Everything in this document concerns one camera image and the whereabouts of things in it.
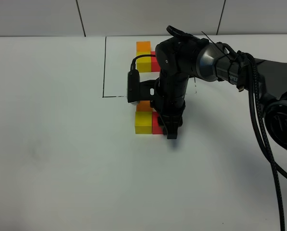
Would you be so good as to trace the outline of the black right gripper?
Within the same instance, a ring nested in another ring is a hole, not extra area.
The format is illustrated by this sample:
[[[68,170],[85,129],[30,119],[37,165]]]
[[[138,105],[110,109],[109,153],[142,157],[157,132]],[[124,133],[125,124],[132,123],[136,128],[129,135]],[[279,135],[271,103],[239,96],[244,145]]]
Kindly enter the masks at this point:
[[[158,125],[167,139],[177,139],[178,127],[183,124],[188,79],[189,75],[184,73],[159,73],[153,106],[159,115]]]

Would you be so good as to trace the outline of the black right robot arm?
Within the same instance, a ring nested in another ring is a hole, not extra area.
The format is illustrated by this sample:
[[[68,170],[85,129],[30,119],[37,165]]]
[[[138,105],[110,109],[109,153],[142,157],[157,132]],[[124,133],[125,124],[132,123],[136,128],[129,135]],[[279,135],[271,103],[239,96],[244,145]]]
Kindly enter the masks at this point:
[[[272,139],[287,150],[287,63],[255,59],[228,44],[197,38],[172,26],[171,38],[156,46],[160,66],[155,108],[168,139],[177,138],[188,79],[227,81],[255,94],[257,112]]]

